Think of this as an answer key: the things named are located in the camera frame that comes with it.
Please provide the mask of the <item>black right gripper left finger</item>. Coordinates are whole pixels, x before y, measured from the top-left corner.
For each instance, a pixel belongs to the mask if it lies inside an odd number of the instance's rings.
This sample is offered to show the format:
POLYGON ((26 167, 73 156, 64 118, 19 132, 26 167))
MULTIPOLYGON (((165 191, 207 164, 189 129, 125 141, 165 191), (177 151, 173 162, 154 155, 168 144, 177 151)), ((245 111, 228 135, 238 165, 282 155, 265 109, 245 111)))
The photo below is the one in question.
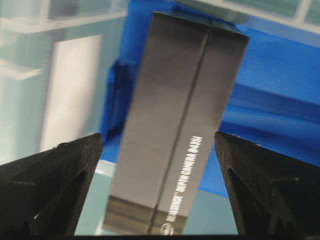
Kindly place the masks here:
POLYGON ((94 133, 2 164, 1 236, 72 236, 102 150, 94 133))

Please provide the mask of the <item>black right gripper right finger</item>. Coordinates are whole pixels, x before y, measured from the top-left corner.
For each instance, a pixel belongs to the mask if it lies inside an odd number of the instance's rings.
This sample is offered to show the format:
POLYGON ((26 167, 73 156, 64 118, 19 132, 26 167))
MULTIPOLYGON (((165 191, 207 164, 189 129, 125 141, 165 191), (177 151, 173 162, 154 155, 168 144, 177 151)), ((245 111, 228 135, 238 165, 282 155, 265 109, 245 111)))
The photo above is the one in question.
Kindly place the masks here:
POLYGON ((220 131, 214 147, 239 234, 319 236, 318 166, 220 131))

